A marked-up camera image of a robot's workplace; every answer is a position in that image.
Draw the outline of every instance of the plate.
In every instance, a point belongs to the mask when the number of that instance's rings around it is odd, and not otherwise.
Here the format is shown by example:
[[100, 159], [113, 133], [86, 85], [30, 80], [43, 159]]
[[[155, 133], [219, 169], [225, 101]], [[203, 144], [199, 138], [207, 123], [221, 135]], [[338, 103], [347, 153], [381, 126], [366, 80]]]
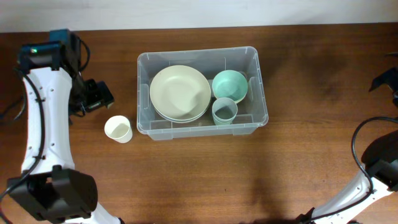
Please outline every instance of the plate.
[[211, 89], [196, 69], [174, 65], [161, 70], [150, 84], [150, 100], [165, 119], [193, 121], [207, 109]]

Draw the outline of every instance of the green cup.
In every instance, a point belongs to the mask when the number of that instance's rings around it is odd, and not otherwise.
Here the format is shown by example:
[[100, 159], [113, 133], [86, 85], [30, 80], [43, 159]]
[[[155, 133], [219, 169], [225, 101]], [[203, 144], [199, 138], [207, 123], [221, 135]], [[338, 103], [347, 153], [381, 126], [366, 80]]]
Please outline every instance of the green cup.
[[240, 72], [225, 70], [214, 77], [211, 88], [217, 99], [227, 97], [239, 103], [248, 93], [248, 81]]

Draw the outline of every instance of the cable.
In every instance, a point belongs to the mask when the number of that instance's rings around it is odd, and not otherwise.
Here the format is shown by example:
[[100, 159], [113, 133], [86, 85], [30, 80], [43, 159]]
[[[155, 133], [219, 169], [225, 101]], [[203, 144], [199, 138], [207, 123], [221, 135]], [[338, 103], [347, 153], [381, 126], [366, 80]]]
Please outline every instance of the cable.
[[15, 102], [11, 103], [4, 111], [2, 114], [0, 114], [0, 119], [4, 119], [4, 117], [6, 116], [6, 114], [8, 113], [9, 110], [13, 109], [13, 107], [17, 106], [20, 102], [23, 102], [21, 110], [19, 111], [19, 113], [17, 114], [17, 116], [15, 116], [12, 120], [10, 121], [2, 121], [0, 122], [0, 125], [6, 125], [6, 124], [11, 124], [14, 121], [18, 120], [19, 118], [22, 117], [22, 115], [24, 114], [25, 110], [26, 110], [26, 88], [24, 85], [24, 82], [22, 81], [22, 77], [19, 75], [19, 79], [22, 82], [22, 86], [23, 86], [23, 91], [22, 91], [22, 96], [16, 100]]
[[40, 94], [39, 91], [37, 90], [36, 86], [33, 84], [32, 80], [25, 74], [23, 74], [20, 70], [17, 70], [17, 72], [21, 75], [21, 77], [25, 78], [27, 80], [27, 82], [29, 83], [29, 85], [32, 87], [33, 92], [36, 95], [36, 102], [38, 102], [39, 104], [39, 111], [40, 111], [40, 125], [41, 125], [41, 129], [42, 129], [42, 133], [41, 133], [41, 140], [40, 140], [40, 146], [39, 146], [39, 153], [37, 156], [35, 156], [35, 161], [32, 164], [32, 166], [29, 168], [29, 170], [27, 170], [26, 172], [22, 173], [22, 177], [18, 180], [17, 183], [15, 183], [14, 185], [8, 187], [1, 195], [0, 195], [0, 218], [2, 218], [4, 220], [4, 222], [6, 222], [6, 224], [12, 224], [12, 222], [7, 219], [7, 217], [5, 216], [5, 214], [2, 212], [1, 210], [1, 202], [3, 200], [3, 198], [11, 193], [15, 188], [17, 188], [18, 186], [20, 186], [22, 183], [24, 183], [28, 176], [30, 175], [30, 173], [37, 167], [37, 165], [39, 164], [42, 156], [43, 156], [43, 151], [44, 151], [44, 140], [45, 140], [45, 126], [44, 126], [44, 109], [43, 109], [43, 99], [40, 98]]
[[353, 134], [353, 137], [351, 138], [351, 152], [352, 152], [352, 154], [353, 154], [353, 157], [354, 157], [354, 160], [355, 160], [356, 165], [359, 167], [359, 169], [362, 171], [362, 173], [365, 175], [365, 177], [366, 177], [367, 180], [369, 181], [369, 184], [370, 184], [370, 186], [369, 186], [369, 191], [366, 193], [366, 195], [365, 195], [363, 198], [359, 199], [357, 202], [352, 203], [351, 205], [347, 205], [347, 206], [345, 206], [344, 208], [341, 208], [341, 209], [339, 209], [339, 210], [337, 210], [337, 211], [335, 211], [335, 212], [331, 212], [331, 213], [327, 213], [327, 214], [320, 215], [320, 216], [317, 216], [317, 217], [313, 217], [313, 218], [307, 220], [307, 221], [304, 222], [304, 223], [310, 223], [310, 222], [312, 222], [312, 221], [315, 221], [315, 220], [318, 220], [318, 219], [321, 219], [321, 218], [329, 217], [329, 216], [331, 216], [331, 215], [336, 215], [337, 213], [343, 212], [343, 211], [345, 211], [345, 210], [347, 210], [347, 209], [350, 209], [350, 208], [352, 208], [352, 207], [354, 207], [354, 206], [356, 206], [356, 205], [359, 205], [360, 203], [362, 203], [363, 201], [365, 201], [368, 197], [370, 197], [370, 196], [374, 193], [374, 192], [373, 192], [374, 186], [373, 186], [373, 181], [372, 181], [372, 179], [371, 179], [371, 176], [368, 174], [368, 172], [366, 172], [365, 168], [361, 165], [361, 162], [359, 161], [359, 159], [358, 159], [358, 157], [356, 156], [356, 153], [355, 153], [355, 140], [356, 140], [356, 136], [358, 135], [359, 130], [360, 130], [365, 124], [367, 124], [367, 123], [369, 123], [369, 122], [371, 122], [371, 121], [390, 121], [390, 122], [393, 122], [393, 123], [397, 123], [397, 124], [398, 124], [398, 119], [394, 119], [394, 118], [388, 118], [388, 117], [383, 117], [383, 116], [378, 116], [378, 117], [369, 118], [369, 119], [367, 119], [367, 120], [362, 121], [362, 123], [358, 125], [358, 127], [355, 129], [355, 132], [354, 132], [354, 134]]
[[88, 48], [88, 46], [86, 45], [86, 43], [85, 43], [83, 40], [81, 40], [80, 38], [79, 38], [79, 40], [80, 40], [80, 42], [85, 46], [86, 52], [87, 52], [86, 63], [85, 63], [83, 66], [81, 66], [81, 67], [79, 68], [79, 72], [82, 72], [82, 71], [84, 71], [84, 69], [86, 69], [86, 67], [87, 67], [87, 65], [88, 65], [88, 62], [90, 61], [91, 52], [90, 52], [90, 48]]

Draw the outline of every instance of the white background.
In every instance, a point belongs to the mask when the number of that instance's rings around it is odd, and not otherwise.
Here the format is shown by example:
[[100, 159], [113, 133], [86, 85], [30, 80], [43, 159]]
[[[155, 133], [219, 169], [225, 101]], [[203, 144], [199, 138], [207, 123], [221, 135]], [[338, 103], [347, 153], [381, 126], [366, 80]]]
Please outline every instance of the white background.
[[0, 0], [0, 32], [398, 21], [398, 0]]

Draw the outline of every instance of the wooden table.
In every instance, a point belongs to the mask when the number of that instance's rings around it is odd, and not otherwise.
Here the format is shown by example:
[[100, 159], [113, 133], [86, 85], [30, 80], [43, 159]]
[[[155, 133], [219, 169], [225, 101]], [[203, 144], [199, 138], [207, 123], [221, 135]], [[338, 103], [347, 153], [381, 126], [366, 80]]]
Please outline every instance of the wooden table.
[[[372, 116], [397, 116], [391, 91], [368, 93], [371, 81], [398, 64], [383, 55], [398, 49], [398, 24], [275, 26], [220, 29], [78, 32], [90, 46], [85, 79], [104, 80], [116, 99], [109, 109], [72, 118], [76, 169], [92, 175], [99, 201], [126, 223], [239, 223], [295, 218], [325, 203], [357, 173], [350, 153], [354, 129]], [[48, 33], [0, 34], [1, 108], [21, 94], [12, 72], [23, 43]], [[103, 132], [123, 114], [136, 125], [137, 57], [143, 52], [258, 49], [269, 122], [248, 136], [153, 141], [134, 129], [119, 144]], [[24, 118], [2, 126], [0, 186], [20, 174]], [[397, 129], [375, 122], [357, 141], [358, 154]], [[398, 195], [358, 216], [363, 223], [396, 223]], [[35, 223], [9, 197], [2, 207], [15, 223]]]

